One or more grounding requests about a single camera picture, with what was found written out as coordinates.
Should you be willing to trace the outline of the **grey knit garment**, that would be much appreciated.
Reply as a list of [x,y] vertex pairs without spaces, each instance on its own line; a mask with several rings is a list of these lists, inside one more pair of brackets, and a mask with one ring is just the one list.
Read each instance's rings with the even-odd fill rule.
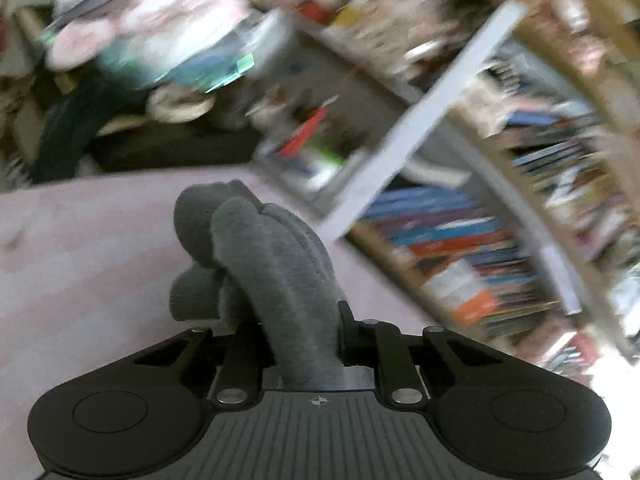
[[372,387],[372,370],[338,356],[341,291],[326,246],[301,218],[233,180],[183,190],[174,227],[193,261],[171,284],[175,320],[216,320],[230,330],[259,323],[281,388]]

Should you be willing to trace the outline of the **upper orange white box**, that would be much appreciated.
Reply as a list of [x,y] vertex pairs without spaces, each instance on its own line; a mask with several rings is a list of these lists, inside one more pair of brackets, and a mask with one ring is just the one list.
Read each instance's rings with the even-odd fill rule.
[[437,299],[454,322],[472,326],[491,315],[499,301],[475,269],[464,259],[435,273],[422,289]]

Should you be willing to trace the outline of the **row of leaning books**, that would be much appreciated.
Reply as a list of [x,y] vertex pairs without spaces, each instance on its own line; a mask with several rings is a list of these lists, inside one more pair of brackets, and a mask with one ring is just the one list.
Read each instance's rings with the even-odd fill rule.
[[[435,301],[449,323],[487,338],[528,332],[560,305],[525,244],[484,204],[454,188],[389,188],[352,226],[349,238],[413,296]],[[422,289],[461,259],[499,301],[493,314],[472,326],[454,322]]]

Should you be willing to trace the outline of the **wooden white bookshelf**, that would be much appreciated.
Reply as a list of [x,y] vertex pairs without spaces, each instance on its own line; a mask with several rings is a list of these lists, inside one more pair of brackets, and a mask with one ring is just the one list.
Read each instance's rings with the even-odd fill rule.
[[388,78],[356,51],[316,25],[309,31],[320,44],[352,68],[360,68],[386,95],[405,111],[372,152],[344,170],[309,206],[320,220],[324,234],[344,235],[382,189],[400,174],[421,148],[442,148],[446,163],[458,162],[472,172],[463,187],[496,207],[502,220],[516,226],[547,273],[552,292],[580,324],[592,323],[602,337],[629,363],[639,352],[628,339],[606,296],[608,285],[593,266],[580,260],[576,244],[566,229],[557,226],[528,187],[524,178],[494,148],[480,140],[475,126],[454,103],[469,87],[473,76],[514,32],[526,32],[525,19],[542,0],[501,0],[480,29],[465,44],[427,94]]

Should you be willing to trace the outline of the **pink checkered table mat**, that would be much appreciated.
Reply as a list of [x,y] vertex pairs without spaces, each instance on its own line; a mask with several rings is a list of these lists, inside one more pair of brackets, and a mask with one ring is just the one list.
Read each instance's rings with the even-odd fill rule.
[[50,388],[180,332],[172,280],[190,266],[172,211],[184,188],[239,179],[292,208],[245,167],[118,174],[28,188],[1,199],[1,474],[33,479],[26,434]]

